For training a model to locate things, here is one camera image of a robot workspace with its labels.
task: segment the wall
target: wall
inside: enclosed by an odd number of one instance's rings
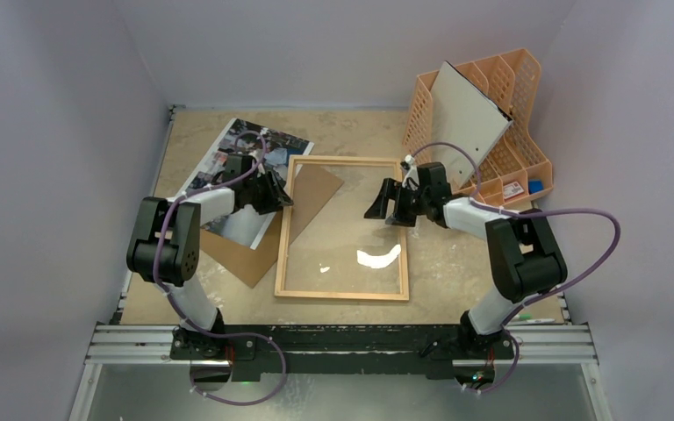
[[[674,419],[674,2],[577,0],[543,60],[534,138],[555,163],[546,208],[590,205],[619,248],[567,295],[592,327],[616,419]],[[575,274],[613,231],[554,228]]]
[[[110,0],[0,1],[0,419],[66,419],[165,103]]]
[[[575,0],[117,0],[172,103],[409,104],[414,76],[526,46],[543,55]]]

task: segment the printed photograph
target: printed photograph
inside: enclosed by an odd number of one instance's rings
[[[283,180],[288,176],[290,156],[293,154],[307,155],[313,148],[313,143],[308,140],[235,119],[216,139],[208,154],[190,175],[185,191],[201,189],[211,183],[216,174],[223,170],[228,154],[252,153],[254,150],[262,149],[262,142],[254,134],[245,135],[234,144],[236,137],[245,131],[259,132],[265,138],[268,152],[265,154],[264,166],[275,171],[277,176]],[[256,249],[274,216],[274,214],[259,215],[254,208],[247,206],[233,215],[217,218],[203,225],[203,228],[243,246]]]

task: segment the brown cardboard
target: brown cardboard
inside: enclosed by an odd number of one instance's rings
[[[315,165],[302,166],[296,181],[293,196],[298,197],[298,201],[293,204],[293,215],[290,219],[291,243],[343,183],[336,175]],[[277,261],[282,220],[283,213],[277,212],[255,250],[206,230],[200,230],[200,250],[211,256],[249,288],[254,288]]]

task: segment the perforated plastic organizer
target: perforated plastic organizer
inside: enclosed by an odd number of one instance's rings
[[[483,179],[481,200],[499,206],[531,201],[548,194],[554,188],[551,162],[528,134],[528,120],[541,78],[539,62],[528,50],[521,48],[459,64],[455,68],[513,118],[513,124],[480,166]],[[433,98],[430,89],[437,75],[438,71],[434,71],[417,76],[402,140],[408,152],[414,152],[432,138]],[[429,162],[432,152],[426,149],[416,159],[420,164]],[[531,194],[528,183],[534,181],[541,182],[542,189]],[[476,182],[476,176],[472,176],[463,186],[454,183],[455,193],[471,193]],[[505,186],[510,187],[514,182],[518,182],[523,192],[505,198],[508,196],[504,194]]]

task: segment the table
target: table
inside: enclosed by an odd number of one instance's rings
[[[173,196],[179,190],[231,118],[311,140],[315,143],[312,154],[397,158],[406,155],[401,146],[405,111],[178,111],[156,185],[157,196]],[[352,182],[362,186],[359,180]],[[335,229],[333,235],[340,234]],[[275,298],[275,267],[251,289],[204,253],[197,274],[225,321],[237,325],[458,323],[463,311],[476,304],[491,287],[486,244],[469,234],[444,230],[426,219],[418,219],[417,226],[409,230],[407,249],[408,303]],[[289,267],[296,265],[297,259],[289,260]],[[556,297],[531,306],[526,313],[532,318],[563,321]],[[134,275],[120,323],[175,325],[178,319],[158,289]]]

